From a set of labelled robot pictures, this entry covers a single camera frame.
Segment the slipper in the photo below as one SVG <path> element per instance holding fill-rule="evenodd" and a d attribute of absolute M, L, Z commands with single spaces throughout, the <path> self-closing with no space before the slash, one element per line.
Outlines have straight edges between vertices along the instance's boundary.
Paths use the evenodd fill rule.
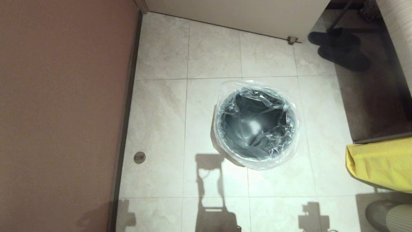
<path fill-rule="evenodd" d="M 327 60 L 332 61 L 351 71 L 363 72 L 370 68 L 371 61 L 357 46 L 331 47 L 320 46 L 318 54 Z"/>
<path fill-rule="evenodd" d="M 361 39 L 350 33 L 343 32 L 343 28 L 335 28 L 330 33 L 311 32 L 308 40 L 316 45 L 333 47 L 359 46 Z"/>

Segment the white door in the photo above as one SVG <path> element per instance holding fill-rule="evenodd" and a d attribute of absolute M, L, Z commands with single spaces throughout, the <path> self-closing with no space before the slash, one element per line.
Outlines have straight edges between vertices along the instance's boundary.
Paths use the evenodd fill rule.
<path fill-rule="evenodd" d="M 330 0 L 145 0 L 149 11 L 302 42 Z"/>

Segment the yellow bag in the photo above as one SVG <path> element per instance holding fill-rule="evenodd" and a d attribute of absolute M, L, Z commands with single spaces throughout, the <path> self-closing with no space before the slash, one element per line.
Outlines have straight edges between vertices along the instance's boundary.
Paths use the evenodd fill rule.
<path fill-rule="evenodd" d="M 412 193 L 412 137 L 347 145 L 346 167 L 361 180 Z"/>

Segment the pink wall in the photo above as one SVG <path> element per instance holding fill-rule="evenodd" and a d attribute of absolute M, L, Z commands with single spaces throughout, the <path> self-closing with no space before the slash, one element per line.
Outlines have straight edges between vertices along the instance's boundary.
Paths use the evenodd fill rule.
<path fill-rule="evenodd" d="M 1 231 L 106 229 L 136 16 L 133 0 L 1 1 Z"/>

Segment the clear plastic bag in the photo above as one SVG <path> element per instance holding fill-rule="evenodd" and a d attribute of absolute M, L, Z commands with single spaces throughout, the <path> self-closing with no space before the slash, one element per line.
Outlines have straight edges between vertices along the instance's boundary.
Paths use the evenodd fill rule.
<path fill-rule="evenodd" d="M 264 170 L 291 159 L 300 128 L 287 90 L 252 80 L 222 84 L 214 115 L 216 141 L 244 166 Z"/>

